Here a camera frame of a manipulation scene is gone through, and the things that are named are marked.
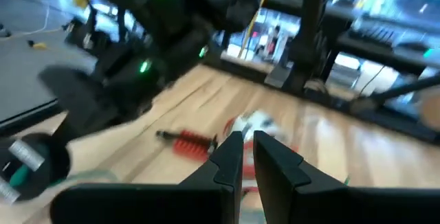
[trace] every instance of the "floor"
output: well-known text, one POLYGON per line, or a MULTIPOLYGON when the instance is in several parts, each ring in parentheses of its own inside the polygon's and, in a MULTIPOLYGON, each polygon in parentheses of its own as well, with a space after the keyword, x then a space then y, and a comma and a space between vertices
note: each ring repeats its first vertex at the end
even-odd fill
MULTIPOLYGON (((351 186, 440 188, 439 148, 203 66, 159 95, 153 109, 137 121, 71 142, 71 173, 100 169, 120 182, 179 183, 200 163, 174 155, 155 139, 156 130, 188 128, 213 135, 231 117, 255 109, 272 115, 309 163, 341 181, 349 175, 351 186)), ((60 114, 18 135, 52 132, 62 118, 60 114)), ((0 219, 49 223, 51 199, 81 181, 109 182, 103 177, 64 183, 33 201, 0 206, 0 219)), ((258 194, 248 195, 243 207, 261 209, 258 194)))
POLYGON ((10 38, 0 38, 0 125, 19 113, 54 99, 39 82, 38 73, 47 65, 63 64, 93 69, 94 59, 78 49, 64 44, 66 33, 61 25, 72 15, 35 0, 0 0, 0 23, 12 32, 10 38), (43 30, 45 17, 47 26, 43 30), (28 40, 46 43, 48 49, 36 50, 28 40))

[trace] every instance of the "red brush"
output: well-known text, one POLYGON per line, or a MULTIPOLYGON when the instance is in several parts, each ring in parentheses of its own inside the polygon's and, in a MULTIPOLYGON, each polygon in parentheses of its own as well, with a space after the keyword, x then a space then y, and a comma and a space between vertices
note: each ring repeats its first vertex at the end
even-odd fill
POLYGON ((174 153, 199 161, 206 161, 219 145, 217 136, 209 138, 188 130, 182 130, 179 134, 158 131, 156 135, 165 140, 175 140, 174 153))

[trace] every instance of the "white label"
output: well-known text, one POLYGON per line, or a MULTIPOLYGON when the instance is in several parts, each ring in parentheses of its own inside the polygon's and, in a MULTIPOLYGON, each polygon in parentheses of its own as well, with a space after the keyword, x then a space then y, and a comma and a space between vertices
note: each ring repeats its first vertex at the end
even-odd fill
POLYGON ((34 172, 40 168, 44 158, 22 140, 16 140, 9 151, 34 172))
POLYGON ((20 193, 14 190, 14 188, 12 188, 9 185, 9 183, 4 181, 1 177, 0 177, 0 194, 3 195, 3 197, 8 203, 14 203, 20 197, 20 193))

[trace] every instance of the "cable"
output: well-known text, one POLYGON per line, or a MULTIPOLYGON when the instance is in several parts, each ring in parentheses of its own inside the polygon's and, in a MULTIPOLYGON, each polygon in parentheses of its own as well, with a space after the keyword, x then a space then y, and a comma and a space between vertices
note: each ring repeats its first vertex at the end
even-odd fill
POLYGON ((367 86, 369 86, 370 85, 370 83, 374 80, 374 79, 376 79, 376 77, 380 74, 380 72, 382 72, 382 70, 385 68, 385 65, 384 66, 382 66, 382 68, 371 78, 371 80, 370 81, 368 81, 366 84, 365 84, 365 86, 364 87, 362 87, 362 89, 361 89, 361 91, 359 92, 359 95, 357 96, 357 97, 360 97, 361 95, 362 95, 362 92, 364 92, 364 90, 366 89, 366 87, 367 86))
POLYGON ((21 34, 23 35, 31 35, 37 32, 42 32, 44 30, 46 30, 47 28, 47 24, 49 23, 49 13, 50 13, 50 5, 47 3, 47 9, 46 9, 46 15, 45 15, 45 20, 44 20, 44 25, 41 29, 35 30, 33 32, 22 32, 21 34))
POLYGON ((29 36, 29 35, 32 35, 32 34, 52 33, 52 32, 59 32, 59 31, 62 31, 62 30, 63 30, 62 28, 58 28, 58 29, 45 30, 45 31, 40 31, 40 32, 20 33, 20 34, 17 34, 17 35, 9 36, 9 37, 7 37, 7 38, 2 38, 2 39, 0 39, 0 42, 8 41, 8 40, 10 40, 10 39, 14 39, 14 38, 21 38, 21 37, 29 36))
POLYGON ((249 37, 250 37, 250 32, 251 32, 252 29, 254 28, 254 24, 255 24, 256 18, 257 18, 257 16, 259 15, 259 10, 260 10, 260 8, 263 6, 263 4, 264 4, 265 1, 266 1, 266 0, 261 0, 261 1, 260 1, 260 6, 258 7, 258 11, 255 13, 254 18, 252 18, 252 21, 251 21, 250 24, 249 24, 249 28, 247 29, 245 39, 243 40, 243 42, 242 42, 242 44, 241 44, 241 49, 240 49, 240 52, 239 52, 239 56, 238 56, 238 58, 241 57, 241 55, 242 55, 242 53, 243 53, 243 51, 244 51, 244 49, 245 49, 245 46, 246 46, 246 44, 248 43, 248 40, 249 40, 249 37))

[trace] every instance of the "screw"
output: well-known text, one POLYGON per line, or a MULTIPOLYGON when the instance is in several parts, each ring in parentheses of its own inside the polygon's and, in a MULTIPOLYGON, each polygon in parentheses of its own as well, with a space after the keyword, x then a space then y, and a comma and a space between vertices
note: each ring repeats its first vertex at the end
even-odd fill
POLYGON ((67 26, 66 31, 68 31, 68 32, 72 32, 72 31, 74 30, 74 27, 75 27, 75 25, 72 24, 72 23, 70 23, 70 24, 67 26))
POLYGON ((84 40, 82 41, 82 46, 85 49, 91 49, 93 47, 93 42, 90 39, 91 39, 91 34, 86 34, 84 40))

